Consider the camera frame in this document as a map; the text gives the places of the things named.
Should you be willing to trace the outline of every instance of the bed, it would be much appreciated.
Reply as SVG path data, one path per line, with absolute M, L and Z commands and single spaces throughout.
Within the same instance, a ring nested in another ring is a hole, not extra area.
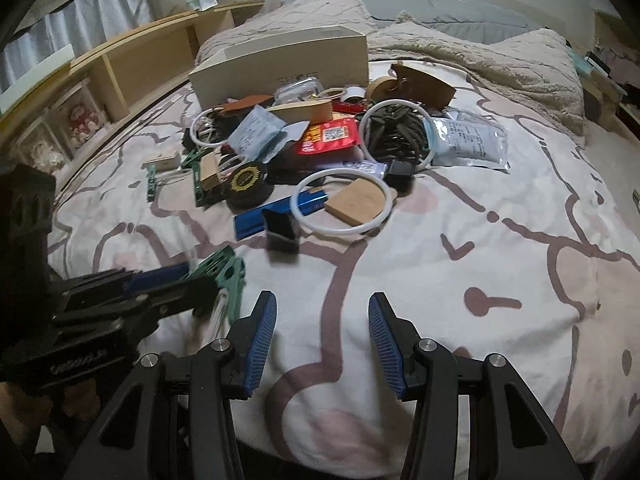
M 261 290 L 278 300 L 261 386 L 232 406 L 236 434 L 285 460 L 349 478 L 400 472 L 414 407 L 394 399 L 370 342 L 367 302 L 383 291 L 399 317 L 455 354 L 507 356 L 574 458 L 604 464 L 640 421 L 640 242 L 584 156 L 582 91 L 563 39 L 541 29 L 480 45 L 413 20 L 379 29 L 362 0 L 297 0 L 214 36 L 198 62 L 228 44 L 328 23 L 368 35 L 371 75 L 401 59 L 454 86 L 454 106 L 496 118 L 508 130 L 510 172 L 427 170 L 379 232 L 304 234 L 298 257 L 274 256 L 264 235 L 235 240 L 224 203 L 196 208 L 190 176 L 146 202 L 142 162 L 180 149 L 184 118 L 199 110 L 186 85 L 58 197 L 50 264 L 62 276 L 146 270 L 231 245 L 246 263 L 242 314 Z M 140 351 L 188 354 L 223 329 L 184 313 Z M 466 478 L 464 398 L 460 414 L 456 471 Z

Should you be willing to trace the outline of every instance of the gray curtain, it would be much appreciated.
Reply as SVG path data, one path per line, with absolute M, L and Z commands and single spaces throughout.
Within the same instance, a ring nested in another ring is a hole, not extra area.
M 79 57 L 155 19 L 149 0 L 72 0 L 22 31 L 5 47 L 0 55 L 0 91 L 66 44 L 70 43 Z

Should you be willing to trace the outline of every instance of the small black cube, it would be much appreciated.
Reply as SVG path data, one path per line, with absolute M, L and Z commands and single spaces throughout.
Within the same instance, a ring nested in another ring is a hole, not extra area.
M 386 170 L 385 182 L 398 193 L 406 193 L 414 179 L 415 166 L 410 162 L 392 160 Z

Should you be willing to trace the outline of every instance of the cardboard box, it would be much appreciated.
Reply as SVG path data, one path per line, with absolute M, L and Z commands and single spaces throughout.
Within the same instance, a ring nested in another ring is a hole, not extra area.
M 216 52 L 190 74 L 202 108 L 228 97 L 273 94 L 308 76 L 324 88 L 369 83 L 367 38 L 348 27 L 316 27 L 245 41 Z

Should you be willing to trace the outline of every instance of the patterned bed sheet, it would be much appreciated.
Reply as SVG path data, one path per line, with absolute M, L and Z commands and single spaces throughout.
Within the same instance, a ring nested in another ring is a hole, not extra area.
M 246 263 L 242 315 L 261 290 L 278 299 L 262 384 L 232 405 L 236 434 L 286 460 L 351 478 L 401 470 L 414 406 L 394 399 L 372 349 L 367 302 L 377 291 L 455 354 L 507 356 L 576 460 L 598 460 L 640 420 L 640 243 L 568 136 L 459 70 L 408 63 L 455 86 L 453 106 L 492 115 L 508 130 L 508 174 L 430 169 L 379 231 L 304 234 L 298 256 L 269 254 L 264 234 L 235 241 L 224 203 L 196 208 L 190 175 L 146 202 L 142 162 L 180 149 L 180 117 L 199 110 L 186 85 L 98 153 L 59 197 L 50 263 L 79 276 L 197 263 L 234 247 Z M 290 190 L 278 187 L 270 200 Z M 140 350 L 185 355 L 220 330 L 194 326 L 183 313 Z M 464 398 L 458 440 L 458 478 L 466 478 Z

